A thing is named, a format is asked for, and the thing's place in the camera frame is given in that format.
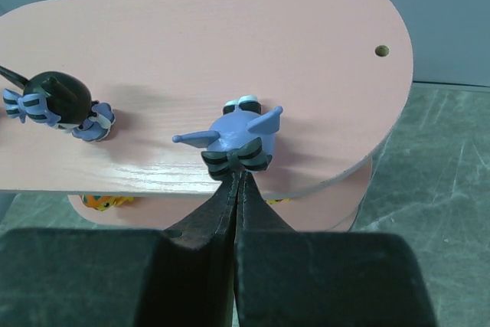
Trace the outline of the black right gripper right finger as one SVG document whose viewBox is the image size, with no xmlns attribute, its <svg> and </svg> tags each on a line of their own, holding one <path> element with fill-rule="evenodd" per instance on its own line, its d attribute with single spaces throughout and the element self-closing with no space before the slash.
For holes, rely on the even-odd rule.
<svg viewBox="0 0 490 327">
<path fill-rule="evenodd" d="M 415 253 L 396 234 L 293 230 L 254 177 L 237 192 L 242 326 L 435 326 Z"/>
</svg>

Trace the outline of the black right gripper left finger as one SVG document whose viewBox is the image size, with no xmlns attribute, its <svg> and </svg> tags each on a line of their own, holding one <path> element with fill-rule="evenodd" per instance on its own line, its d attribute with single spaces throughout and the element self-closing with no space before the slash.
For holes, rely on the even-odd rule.
<svg viewBox="0 0 490 327">
<path fill-rule="evenodd" d="M 229 326 L 237 178 L 156 230 L 24 228 L 1 238 L 3 326 Z"/>
</svg>

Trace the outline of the orange pikachu figure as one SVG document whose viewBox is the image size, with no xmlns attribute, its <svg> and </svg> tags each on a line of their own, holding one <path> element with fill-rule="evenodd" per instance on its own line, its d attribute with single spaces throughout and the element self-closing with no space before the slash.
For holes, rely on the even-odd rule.
<svg viewBox="0 0 490 327">
<path fill-rule="evenodd" d="M 106 211 L 111 207 L 119 207 L 126 202 L 132 202 L 134 197 L 100 196 L 100 195 L 81 195 L 80 200 L 87 208 L 96 211 Z"/>
</svg>

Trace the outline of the purple black figure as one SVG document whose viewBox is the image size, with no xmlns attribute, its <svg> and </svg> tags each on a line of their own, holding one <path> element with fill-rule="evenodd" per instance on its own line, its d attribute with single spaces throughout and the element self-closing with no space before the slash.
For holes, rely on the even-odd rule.
<svg viewBox="0 0 490 327">
<path fill-rule="evenodd" d="M 283 108 L 263 112 L 254 95 L 226 102 L 222 115 L 205 131 L 172 137 L 201 150 L 209 176 L 222 181 L 231 172 L 263 172 L 273 160 Z"/>
<path fill-rule="evenodd" d="M 45 71 L 28 79 L 1 67 L 1 75 L 22 90 L 2 91 L 5 111 L 11 119 L 22 123 L 30 119 L 84 142 L 105 139 L 116 121 L 112 107 L 94 100 L 88 87 L 69 74 Z"/>
</svg>

